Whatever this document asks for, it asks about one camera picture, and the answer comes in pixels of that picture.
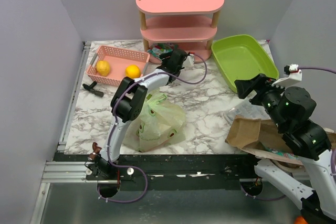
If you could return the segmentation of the brown paper bag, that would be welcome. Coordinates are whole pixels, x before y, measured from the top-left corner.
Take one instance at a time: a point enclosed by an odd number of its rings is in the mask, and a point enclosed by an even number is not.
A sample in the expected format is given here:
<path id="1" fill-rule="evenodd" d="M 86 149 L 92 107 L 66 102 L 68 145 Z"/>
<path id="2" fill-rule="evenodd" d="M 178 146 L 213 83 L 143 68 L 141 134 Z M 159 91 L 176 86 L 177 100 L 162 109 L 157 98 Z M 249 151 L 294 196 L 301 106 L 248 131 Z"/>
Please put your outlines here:
<path id="1" fill-rule="evenodd" d="M 278 133 L 277 127 L 271 120 L 254 120 L 236 116 L 225 142 L 258 158 L 273 159 L 293 166 L 302 165 L 299 159 L 284 158 L 265 150 L 265 147 L 268 147 L 293 153 L 285 144 L 282 135 Z"/>

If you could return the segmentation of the avocado print plastic bag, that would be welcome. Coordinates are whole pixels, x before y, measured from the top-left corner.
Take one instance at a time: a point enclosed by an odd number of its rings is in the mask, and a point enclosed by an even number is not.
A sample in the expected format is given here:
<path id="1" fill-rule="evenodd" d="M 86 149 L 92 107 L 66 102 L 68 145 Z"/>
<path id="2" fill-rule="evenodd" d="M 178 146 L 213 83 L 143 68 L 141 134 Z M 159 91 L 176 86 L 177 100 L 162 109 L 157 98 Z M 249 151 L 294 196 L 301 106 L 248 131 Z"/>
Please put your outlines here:
<path id="1" fill-rule="evenodd" d="M 123 144 L 135 151 L 149 152 L 185 140 L 186 114 L 165 93 L 154 90 L 145 99 L 139 116 L 132 121 Z"/>

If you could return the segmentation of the cherry mint candy packet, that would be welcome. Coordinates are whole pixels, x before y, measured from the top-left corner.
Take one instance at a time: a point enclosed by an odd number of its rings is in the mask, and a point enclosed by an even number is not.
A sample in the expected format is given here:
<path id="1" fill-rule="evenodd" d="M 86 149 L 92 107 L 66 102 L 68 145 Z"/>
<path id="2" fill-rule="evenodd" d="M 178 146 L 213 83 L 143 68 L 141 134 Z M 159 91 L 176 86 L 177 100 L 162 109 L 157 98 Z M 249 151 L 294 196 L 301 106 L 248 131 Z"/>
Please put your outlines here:
<path id="1" fill-rule="evenodd" d="M 160 55 L 173 51 L 176 44 L 173 43 L 153 43 L 147 52 L 156 59 L 160 59 Z"/>

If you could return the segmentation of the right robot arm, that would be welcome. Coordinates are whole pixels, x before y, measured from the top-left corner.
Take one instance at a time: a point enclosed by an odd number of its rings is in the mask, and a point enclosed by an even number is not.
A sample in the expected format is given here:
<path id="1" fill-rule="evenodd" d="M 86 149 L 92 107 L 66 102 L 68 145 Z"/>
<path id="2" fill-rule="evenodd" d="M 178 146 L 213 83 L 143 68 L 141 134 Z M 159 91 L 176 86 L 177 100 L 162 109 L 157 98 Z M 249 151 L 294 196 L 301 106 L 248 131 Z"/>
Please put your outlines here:
<path id="1" fill-rule="evenodd" d="M 302 162 L 311 186 L 268 159 L 243 162 L 241 171 L 246 177 L 258 175 L 270 182 L 297 206 L 307 223 L 335 223 L 335 153 L 326 131 L 309 119 L 317 104 L 306 89 L 281 82 L 260 73 L 250 80 L 235 80 L 235 85 L 240 99 L 256 92 L 250 103 L 265 109 Z"/>

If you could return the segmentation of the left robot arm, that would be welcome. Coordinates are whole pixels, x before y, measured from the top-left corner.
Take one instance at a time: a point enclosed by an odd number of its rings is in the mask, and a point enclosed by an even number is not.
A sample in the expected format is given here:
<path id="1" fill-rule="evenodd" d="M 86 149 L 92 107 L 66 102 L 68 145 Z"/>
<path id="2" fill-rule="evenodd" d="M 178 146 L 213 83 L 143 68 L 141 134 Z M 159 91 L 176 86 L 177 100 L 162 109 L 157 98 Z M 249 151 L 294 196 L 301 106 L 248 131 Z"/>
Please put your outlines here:
<path id="1" fill-rule="evenodd" d="M 111 100 L 113 121 L 103 147 L 92 144 L 89 161 L 104 179 L 112 179 L 118 169 L 114 163 L 120 156 L 120 148 L 126 131 L 139 115 L 147 94 L 176 80 L 190 56 L 181 49 L 163 54 L 161 65 L 152 73 L 132 79 L 125 77 Z"/>

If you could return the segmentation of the clear plastic container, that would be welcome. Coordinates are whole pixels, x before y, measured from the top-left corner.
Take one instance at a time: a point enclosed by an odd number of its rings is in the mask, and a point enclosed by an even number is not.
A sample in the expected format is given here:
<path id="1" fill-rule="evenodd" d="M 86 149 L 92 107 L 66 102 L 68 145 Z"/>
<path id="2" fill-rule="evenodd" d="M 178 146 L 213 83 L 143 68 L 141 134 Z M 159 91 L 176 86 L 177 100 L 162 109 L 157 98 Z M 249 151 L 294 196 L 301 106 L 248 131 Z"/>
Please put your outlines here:
<path id="1" fill-rule="evenodd" d="M 265 109 L 261 106 L 252 105 L 248 100 L 244 100 L 240 104 L 236 105 L 232 109 L 224 113 L 224 118 L 228 124 L 232 125 L 236 116 L 240 116 L 246 119 L 261 119 L 269 120 L 270 117 L 266 113 Z"/>

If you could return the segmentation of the green plastic tray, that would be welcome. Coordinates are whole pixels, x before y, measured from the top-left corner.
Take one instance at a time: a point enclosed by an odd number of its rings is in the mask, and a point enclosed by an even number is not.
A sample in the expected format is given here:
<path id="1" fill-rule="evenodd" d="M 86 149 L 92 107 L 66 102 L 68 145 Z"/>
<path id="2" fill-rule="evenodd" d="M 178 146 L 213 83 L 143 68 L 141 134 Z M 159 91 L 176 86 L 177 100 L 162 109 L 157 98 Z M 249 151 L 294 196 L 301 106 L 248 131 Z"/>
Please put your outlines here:
<path id="1" fill-rule="evenodd" d="M 249 80 L 260 73 L 279 78 L 279 70 L 266 40 L 256 40 L 250 35 L 235 35 L 215 41 L 211 50 L 220 73 L 235 93 L 237 79 Z"/>

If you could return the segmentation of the pink three-tier shelf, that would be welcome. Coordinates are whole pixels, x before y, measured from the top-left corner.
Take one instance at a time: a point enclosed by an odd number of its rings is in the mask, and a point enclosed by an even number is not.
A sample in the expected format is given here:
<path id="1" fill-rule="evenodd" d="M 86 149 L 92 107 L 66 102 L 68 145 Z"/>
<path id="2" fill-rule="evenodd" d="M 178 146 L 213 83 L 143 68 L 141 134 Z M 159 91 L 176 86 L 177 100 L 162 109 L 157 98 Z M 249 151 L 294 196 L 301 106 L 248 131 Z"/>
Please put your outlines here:
<path id="1" fill-rule="evenodd" d="M 173 43 L 207 60 L 225 0 L 136 0 L 144 49 Z"/>

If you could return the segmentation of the orange fruit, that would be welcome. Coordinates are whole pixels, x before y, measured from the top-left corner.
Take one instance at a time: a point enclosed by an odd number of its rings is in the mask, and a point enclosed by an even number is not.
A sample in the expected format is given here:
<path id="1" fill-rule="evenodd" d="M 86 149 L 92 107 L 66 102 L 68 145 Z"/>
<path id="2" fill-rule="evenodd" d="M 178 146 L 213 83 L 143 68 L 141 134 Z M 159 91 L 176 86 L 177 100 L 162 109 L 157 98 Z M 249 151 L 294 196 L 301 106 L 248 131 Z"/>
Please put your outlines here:
<path id="1" fill-rule="evenodd" d="M 131 79 L 136 79 L 141 76 L 141 70 L 137 65 L 129 65 L 125 69 L 125 76 Z"/>

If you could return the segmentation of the pink perforated basket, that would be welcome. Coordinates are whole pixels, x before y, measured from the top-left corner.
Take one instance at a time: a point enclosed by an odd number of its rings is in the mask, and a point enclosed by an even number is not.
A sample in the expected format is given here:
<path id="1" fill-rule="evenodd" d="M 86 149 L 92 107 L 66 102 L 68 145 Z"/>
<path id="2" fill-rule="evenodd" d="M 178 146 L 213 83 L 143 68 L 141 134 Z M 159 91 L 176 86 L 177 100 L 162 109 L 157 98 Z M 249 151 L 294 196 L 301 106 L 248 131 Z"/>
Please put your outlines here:
<path id="1" fill-rule="evenodd" d="M 137 77 L 143 76 L 149 63 L 150 54 L 147 52 L 124 49 L 112 46 L 99 46 L 92 57 L 86 74 L 92 81 L 110 86 L 118 86 L 126 77 L 127 67 L 135 65 L 139 69 Z M 97 64 L 104 61 L 110 67 L 110 71 L 103 76 L 97 70 Z"/>

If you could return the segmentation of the orange pumpkin toy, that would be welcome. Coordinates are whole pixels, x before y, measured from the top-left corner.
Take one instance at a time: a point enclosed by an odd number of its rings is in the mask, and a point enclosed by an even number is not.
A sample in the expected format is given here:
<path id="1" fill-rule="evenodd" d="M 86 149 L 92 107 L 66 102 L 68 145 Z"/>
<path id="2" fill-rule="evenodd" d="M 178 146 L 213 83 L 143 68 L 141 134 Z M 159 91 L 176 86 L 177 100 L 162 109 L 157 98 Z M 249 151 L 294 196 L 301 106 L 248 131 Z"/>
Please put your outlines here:
<path id="1" fill-rule="evenodd" d="M 308 224 L 303 216 L 299 216 L 295 219 L 294 224 Z"/>

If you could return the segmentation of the yellow lemon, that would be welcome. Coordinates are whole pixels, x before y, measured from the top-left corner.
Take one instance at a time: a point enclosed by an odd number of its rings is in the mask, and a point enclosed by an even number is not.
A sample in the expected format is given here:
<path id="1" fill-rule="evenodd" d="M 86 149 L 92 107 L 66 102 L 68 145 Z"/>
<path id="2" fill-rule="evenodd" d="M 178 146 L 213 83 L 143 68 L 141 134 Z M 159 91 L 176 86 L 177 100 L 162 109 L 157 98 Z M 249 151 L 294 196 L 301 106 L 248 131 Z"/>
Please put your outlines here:
<path id="1" fill-rule="evenodd" d="M 103 77 L 106 77 L 110 71 L 111 71 L 111 67 L 110 64 L 105 61 L 105 60 L 99 60 L 96 63 L 96 71 Z"/>

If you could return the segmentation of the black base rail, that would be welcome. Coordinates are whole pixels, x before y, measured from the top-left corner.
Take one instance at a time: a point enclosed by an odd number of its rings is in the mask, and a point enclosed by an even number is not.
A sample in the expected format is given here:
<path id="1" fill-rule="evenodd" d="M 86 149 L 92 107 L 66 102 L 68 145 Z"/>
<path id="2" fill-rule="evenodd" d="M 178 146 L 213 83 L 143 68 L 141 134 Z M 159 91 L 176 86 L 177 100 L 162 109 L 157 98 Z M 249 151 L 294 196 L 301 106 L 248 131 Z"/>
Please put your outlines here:
<path id="1" fill-rule="evenodd" d="M 61 171 L 84 172 L 84 182 L 121 190 L 239 190 L 257 176 L 258 159 L 250 154 L 121 155 L 120 168 L 99 169 L 87 155 L 54 155 Z"/>

